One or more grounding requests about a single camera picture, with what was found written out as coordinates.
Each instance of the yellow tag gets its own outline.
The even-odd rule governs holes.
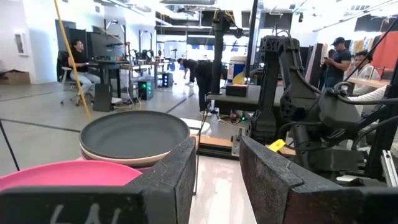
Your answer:
[[[286,145],[285,141],[278,139],[274,143],[272,143],[268,148],[274,152],[279,151]]]

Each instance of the jeans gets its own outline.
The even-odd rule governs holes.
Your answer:
[[[75,74],[71,73],[70,78],[72,80],[75,79]],[[86,94],[88,91],[94,92],[94,85],[96,83],[101,83],[100,77],[90,74],[88,72],[78,72],[79,82],[82,84],[81,90],[83,91],[83,95]]]
[[[206,111],[209,104],[209,101],[206,100],[206,94],[211,90],[211,79],[197,76],[197,82],[199,87],[199,111]]]
[[[343,81],[343,77],[326,77],[325,88],[333,88],[339,82]]]

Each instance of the orange wall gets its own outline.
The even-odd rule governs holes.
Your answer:
[[[394,69],[398,57],[398,31],[387,34],[386,38],[376,47],[373,54],[375,67]]]

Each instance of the office chair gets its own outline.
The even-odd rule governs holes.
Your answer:
[[[60,82],[63,86],[64,91],[75,92],[75,98],[67,97],[71,102],[75,101],[75,105],[79,106],[79,96],[78,88],[75,80],[70,78],[72,74],[72,69],[68,66],[68,52],[66,51],[58,51],[58,60],[57,60],[57,75],[58,82]]]

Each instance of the cardboard box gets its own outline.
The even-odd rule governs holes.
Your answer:
[[[29,85],[29,72],[17,70],[0,73],[0,85]]]

